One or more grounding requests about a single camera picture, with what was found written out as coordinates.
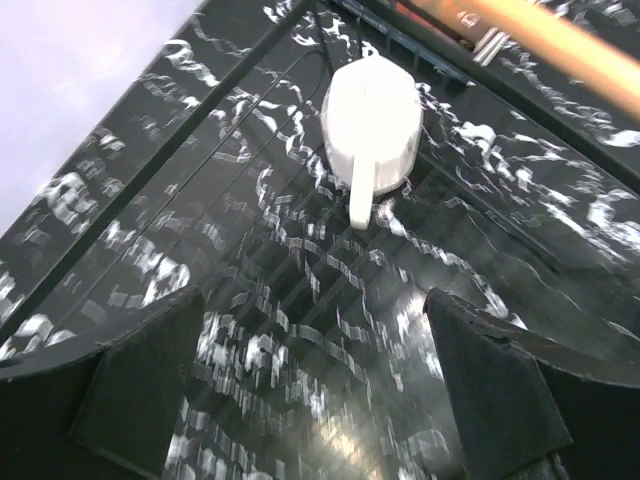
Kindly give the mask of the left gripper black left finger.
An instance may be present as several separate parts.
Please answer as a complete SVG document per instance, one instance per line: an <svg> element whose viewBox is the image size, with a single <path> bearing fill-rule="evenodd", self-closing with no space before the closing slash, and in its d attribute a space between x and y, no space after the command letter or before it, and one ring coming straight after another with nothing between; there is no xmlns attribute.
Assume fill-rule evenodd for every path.
<svg viewBox="0 0 640 480"><path fill-rule="evenodd" d="M184 287L2 361L2 478L160 478L204 306L197 287Z"/></svg>

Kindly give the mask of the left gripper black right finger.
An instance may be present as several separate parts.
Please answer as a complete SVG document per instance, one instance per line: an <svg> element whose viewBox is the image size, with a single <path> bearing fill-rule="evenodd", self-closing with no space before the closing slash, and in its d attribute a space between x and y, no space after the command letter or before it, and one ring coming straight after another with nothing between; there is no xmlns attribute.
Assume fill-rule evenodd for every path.
<svg viewBox="0 0 640 480"><path fill-rule="evenodd" d="M638 365L571 349L438 288L424 311L468 478L638 478Z"/></svg>

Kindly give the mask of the white faceted mug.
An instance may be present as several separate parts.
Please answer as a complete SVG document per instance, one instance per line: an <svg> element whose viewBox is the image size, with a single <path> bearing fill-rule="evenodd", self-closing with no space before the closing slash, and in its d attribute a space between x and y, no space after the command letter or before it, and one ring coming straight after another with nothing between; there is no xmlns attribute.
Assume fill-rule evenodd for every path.
<svg viewBox="0 0 640 480"><path fill-rule="evenodd" d="M335 71L321 126L331 171L350 191L352 228L366 229L374 198L411 173L422 124L416 82L396 63L370 55Z"/></svg>

